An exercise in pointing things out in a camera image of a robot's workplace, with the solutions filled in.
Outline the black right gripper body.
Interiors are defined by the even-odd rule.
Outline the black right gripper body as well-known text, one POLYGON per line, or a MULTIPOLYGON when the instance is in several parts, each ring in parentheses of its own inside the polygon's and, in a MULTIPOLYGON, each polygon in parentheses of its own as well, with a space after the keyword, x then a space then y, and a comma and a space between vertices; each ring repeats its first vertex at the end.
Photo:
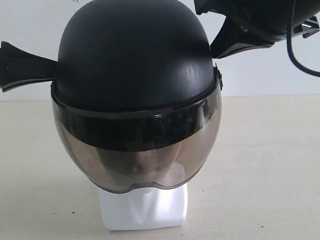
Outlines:
POLYGON ((318 0, 195 0, 194 7, 197 15, 223 15, 269 42, 283 40, 289 22, 293 37, 306 39, 320 31, 316 18, 320 12, 318 0))

